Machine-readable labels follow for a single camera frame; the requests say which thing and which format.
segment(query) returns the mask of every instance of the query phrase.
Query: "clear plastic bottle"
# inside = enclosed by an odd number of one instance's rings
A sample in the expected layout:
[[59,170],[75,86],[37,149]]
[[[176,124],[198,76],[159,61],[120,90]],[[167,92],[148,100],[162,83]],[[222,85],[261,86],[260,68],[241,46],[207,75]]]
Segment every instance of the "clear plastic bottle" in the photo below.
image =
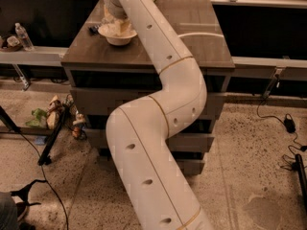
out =
[[15,31],[18,35],[18,38],[26,51],[32,51],[35,49],[32,41],[30,40],[26,29],[21,26],[19,23],[15,23]]

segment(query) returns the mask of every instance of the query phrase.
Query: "concrete floor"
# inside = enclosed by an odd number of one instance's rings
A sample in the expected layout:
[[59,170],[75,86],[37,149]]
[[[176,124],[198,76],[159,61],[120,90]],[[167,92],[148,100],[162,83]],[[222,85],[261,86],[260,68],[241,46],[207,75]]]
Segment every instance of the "concrete floor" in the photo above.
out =
[[[55,94],[64,100],[69,93],[69,85],[47,80],[34,81],[25,92],[21,88],[21,83],[0,80],[0,105],[21,127],[32,119],[33,109],[45,109]],[[282,155],[292,156],[288,146],[295,145],[295,136],[277,120],[259,118],[258,104],[259,98],[251,95],[228,98],[205,168],[187,180],[217,230],[307,229],[297,172],[281,169]],[[297,141],[307,145],[306,107],[300,98],[271,98],[260,113],[280,119],[290,113]],[[36,147],[40,152],[44,148]],[[69,229],[141,229],[120,177],[110,164],[99,162],[87,141],[75,140],[65,127],[50,155],[52,163],[44,171],[65,205]],[[43,179],[36,151],[19,135],[0,135],[0,159],[2,192]],[[66,229],[61,205],[47,184],[35,184],[29,201],[41,203],[25,218],[37,230]]]

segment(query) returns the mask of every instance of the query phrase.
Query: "cabinet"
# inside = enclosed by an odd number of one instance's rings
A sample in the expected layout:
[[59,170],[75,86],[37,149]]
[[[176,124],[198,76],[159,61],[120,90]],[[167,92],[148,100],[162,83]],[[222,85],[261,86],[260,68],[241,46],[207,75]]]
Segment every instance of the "cabinet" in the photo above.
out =
[[[204,111],[167,141],[183,173],[199,174],[214,140],[214,125],[223,109],[234,64],[210,1],[157,0],[156,4],[194,55],[206,81]],[[88,140],[107,161],[108,115],[125,102],[161,89],[161,83],[138,37],[127,46],[116,47],[99,34],[90,34],[88,27],[100,23],[103,12],[100,0],[61,64],[75,104],[86,119]]]

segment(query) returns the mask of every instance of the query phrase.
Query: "white robotic arm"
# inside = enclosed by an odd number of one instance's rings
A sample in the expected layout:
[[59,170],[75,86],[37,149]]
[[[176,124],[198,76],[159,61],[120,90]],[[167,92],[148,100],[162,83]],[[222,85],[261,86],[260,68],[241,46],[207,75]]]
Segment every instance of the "white robotic arm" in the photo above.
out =
[[143,229],[212,230],[165,140],[201,114],[206,87],[190,51],[152,0],[105,0],[130,19],[162,82],[162,90],[125,103],[106,123],[115,166]]

